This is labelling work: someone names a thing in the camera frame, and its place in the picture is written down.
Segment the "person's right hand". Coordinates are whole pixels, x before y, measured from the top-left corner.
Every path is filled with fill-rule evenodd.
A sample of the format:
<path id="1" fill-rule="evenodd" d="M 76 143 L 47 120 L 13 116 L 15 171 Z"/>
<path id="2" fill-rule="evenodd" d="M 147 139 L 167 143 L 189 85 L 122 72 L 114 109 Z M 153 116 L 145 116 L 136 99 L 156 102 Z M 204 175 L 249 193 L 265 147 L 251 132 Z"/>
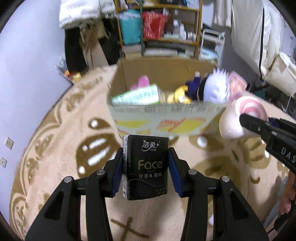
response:
<path id="1" fill-rule="evenodd" d="M 283 192 L 280 195 L 280 207 L 279 207 L 279 214 L 283 215 L 290 212 L 291 209 L 291 200 L 288 197 L 287 188 L 289 185 L 288 176 L 286 176 L 283 180 Z"/>

